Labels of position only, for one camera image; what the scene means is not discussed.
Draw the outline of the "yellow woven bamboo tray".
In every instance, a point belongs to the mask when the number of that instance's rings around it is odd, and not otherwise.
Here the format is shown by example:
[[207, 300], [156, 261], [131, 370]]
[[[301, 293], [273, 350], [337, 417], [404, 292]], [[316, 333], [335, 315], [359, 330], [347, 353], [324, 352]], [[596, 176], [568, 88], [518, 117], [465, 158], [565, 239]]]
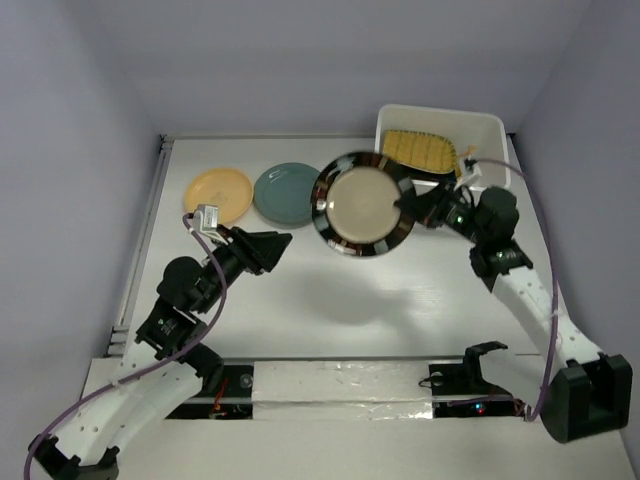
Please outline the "yellow woven bamboo tray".
[[382, 153], [407, 167], [432, 174], [459, 174], [454, 144], [447, 138], [423, 132], [387, 130]]

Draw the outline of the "teal round plate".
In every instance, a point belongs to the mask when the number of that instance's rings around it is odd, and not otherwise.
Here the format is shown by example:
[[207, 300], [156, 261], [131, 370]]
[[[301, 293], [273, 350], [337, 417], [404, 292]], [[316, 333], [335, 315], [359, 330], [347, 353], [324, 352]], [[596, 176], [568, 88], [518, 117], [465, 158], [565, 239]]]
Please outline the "teal round plate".
[[320, 172], [309, 165], [288, 162], [265, 170], [254, 184], [253, 202], [266, 220], [287, 227], [311, 222], [311, 193]]

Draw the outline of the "dark round patterned plate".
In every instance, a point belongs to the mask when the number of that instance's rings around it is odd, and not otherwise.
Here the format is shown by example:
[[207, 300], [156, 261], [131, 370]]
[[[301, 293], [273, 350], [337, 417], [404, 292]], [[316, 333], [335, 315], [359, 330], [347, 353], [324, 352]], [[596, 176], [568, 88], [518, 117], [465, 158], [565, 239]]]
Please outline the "dark round patterned plate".
[[351, 257], [391, 252], [411, 233], [415, 221], [397, 206], [414, 200], [406, 169], [380, 153], [354, 151], [333, 160], [312, 187], [312, 224], [332, 250]]

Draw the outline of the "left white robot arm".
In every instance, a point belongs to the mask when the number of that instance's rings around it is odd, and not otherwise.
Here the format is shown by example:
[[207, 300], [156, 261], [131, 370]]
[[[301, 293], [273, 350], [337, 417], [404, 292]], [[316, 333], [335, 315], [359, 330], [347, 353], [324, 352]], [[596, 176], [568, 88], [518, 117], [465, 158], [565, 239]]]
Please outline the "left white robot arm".
[[158, 298], [108, 383], [67, 408], [31, 442], [23, 467], [38, 464], [52, 479], [115, 479], [118, 457], [146, 427], [188, 398], [215, 392], [224, 361], [203, 340], [221, 316], [231, 285], [244, 273], [272, 271], [292, 236], [219, 227], [222, 238], [201, 263], [171, 260]]

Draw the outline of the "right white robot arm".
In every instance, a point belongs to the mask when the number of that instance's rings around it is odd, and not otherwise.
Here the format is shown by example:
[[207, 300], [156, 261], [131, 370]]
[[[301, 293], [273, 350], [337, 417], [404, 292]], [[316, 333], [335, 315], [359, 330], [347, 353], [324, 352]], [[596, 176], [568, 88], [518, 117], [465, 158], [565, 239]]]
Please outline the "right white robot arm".
[[519, 211], [510, 191], [490, 187], [469, 203], [460, 189], [440, 184], [395, 205], [427, 228], [446, 226], [472, 243], [474, 274], [511, 312], [542, 357], [520, 358], [500, 341], [473, 345], [457, 376], [468, 390], [521, 401], [529, 408], [528, 420], [540, 418], [559, 443], [628, 425], [630, 363], [620, 354], [606, 354], [560, 311], [557, 291], [544, 287], [514, 238]]

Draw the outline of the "white plastic bin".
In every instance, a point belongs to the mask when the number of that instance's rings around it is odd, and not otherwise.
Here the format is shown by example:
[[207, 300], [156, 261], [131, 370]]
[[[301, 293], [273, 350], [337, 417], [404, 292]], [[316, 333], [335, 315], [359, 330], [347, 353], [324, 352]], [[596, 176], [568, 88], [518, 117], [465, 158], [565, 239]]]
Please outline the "white plastic bin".
[[[504, 124], [492, 114], [388, 104], [379, 110], [377, 118], [374, 150], [379, 153], [382, 153], [384, 133], [387, 130], [440, 135], [454, 144], [457, 154], [464, 152], [468, 146], [475, 145], [476, 160], [509, 161]], [[434, 185], [440, 181], [457, 181], [453, 173], [432, 174], [403, 166], [417, 184]]]

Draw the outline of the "yellow round plate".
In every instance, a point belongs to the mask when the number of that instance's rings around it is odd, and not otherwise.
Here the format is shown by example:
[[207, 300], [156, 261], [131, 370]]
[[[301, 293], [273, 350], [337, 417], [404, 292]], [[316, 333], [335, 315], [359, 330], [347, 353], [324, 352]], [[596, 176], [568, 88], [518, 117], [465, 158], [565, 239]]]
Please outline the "yellow round plate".
[[213, 168], [196, 176], [183, 196], [186, 212], [193, 212], [200, 204], [219, 209], [218, 221], [233, 223], [243, 216], [252, 204], [253, 183], [248, 176], [234, 168]]

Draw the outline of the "silver foil taped panel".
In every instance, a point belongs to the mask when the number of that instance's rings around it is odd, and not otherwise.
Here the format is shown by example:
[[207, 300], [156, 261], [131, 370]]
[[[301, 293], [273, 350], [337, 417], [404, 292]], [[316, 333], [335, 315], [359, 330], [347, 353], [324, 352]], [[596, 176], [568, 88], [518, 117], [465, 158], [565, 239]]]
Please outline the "silver foil taped panel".
[[269, 361], [254, 365], [253, 418], [430, 420], [424, 361]]

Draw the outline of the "aluminium frame rail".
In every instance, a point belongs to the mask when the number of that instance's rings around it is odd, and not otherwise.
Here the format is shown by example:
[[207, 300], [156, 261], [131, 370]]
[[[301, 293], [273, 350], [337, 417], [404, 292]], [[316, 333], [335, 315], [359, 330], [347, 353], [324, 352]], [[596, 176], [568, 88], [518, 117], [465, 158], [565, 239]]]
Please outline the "aluminium frame rail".
[[140, 221], [140, 231], [136, 241], [131, 267], [125, 282], [119, 311], [114, 326], [109, 333], [103, 355], [104, 358], [121, 358], [126, 350], [129, 328], [132, 322], [133, 311], [151, 239], [151, 231], [160, 202], [173, 144], [174, 141], [169, 135], [160, 136], [159, 152], [151, 190], [142, 220]]

